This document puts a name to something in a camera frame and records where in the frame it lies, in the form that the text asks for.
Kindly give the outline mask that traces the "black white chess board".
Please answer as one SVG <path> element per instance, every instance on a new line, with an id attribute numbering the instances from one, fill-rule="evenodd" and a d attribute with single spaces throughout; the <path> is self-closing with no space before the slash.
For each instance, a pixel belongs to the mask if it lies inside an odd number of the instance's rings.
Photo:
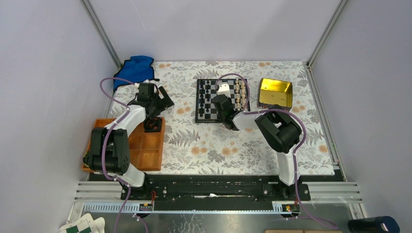
<path id="1" fill-rule="evenodd" d="M 211 102 L 212 98 L 218 95 L 218 87 L 215 86 L 216 83 L 225 83 L 228 85 L 229 93 L 232 100 L 233 107 L 236 110 L 242 111 L 242 108 L 237 108 L 236 98 L 235 98 L 235 84 L 236 79 L 198 79 L 196 81 L 196 110 L 195 110 L 195 122 L 196 123 L 221 123 L 218 119 L 218 114 L 215 109 L 214 104 Z M 241 103 L 241 85 L 240 85 L 240 104 Z"/>

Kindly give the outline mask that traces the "gold tin box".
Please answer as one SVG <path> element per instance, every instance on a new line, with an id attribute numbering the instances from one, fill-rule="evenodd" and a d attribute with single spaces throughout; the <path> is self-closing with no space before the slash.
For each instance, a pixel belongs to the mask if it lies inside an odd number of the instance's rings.
<path id="1" fill-rule="evenodd" d="M 258 107 L 272 108 L 278 105 L 283 110 L 289 111 L 292 108 L 292 87 L 289 81 L 262 78 L 258 90 Z"/>

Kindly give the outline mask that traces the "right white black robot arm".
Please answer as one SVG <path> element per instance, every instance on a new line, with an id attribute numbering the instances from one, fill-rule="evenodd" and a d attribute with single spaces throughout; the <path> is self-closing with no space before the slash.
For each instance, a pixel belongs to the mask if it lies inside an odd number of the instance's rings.
<path id="1" fill-rule="evenodd" d="M 229 130 L 258 129 L 277 155 L 279 182 L 263 184 L 257 200 L 292 200 L 299 202 L 300 173 L 294 160 L 295 149 L 300 145 L 301 127 L 280 106 L 257 112 L 235 110 L 227 83 L 218 86 L 211 102 L 217 109 L 220 122 Z"/>

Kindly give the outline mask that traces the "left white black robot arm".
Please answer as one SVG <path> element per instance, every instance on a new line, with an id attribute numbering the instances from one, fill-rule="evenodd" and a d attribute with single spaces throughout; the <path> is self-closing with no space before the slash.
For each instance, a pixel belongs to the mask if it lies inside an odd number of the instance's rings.
<path id="1" fill-rule="evenodd" d="M 148 162 L 148 170 L 160 168 L 166 123 L 160 114 L 173 105 L 164 87 L 140 83 L 119 117 L 92 130 L 84 165 L 120 182 L 123 200 L 127 196 L 134 200 L 155 196 L 142 163 Z"/>

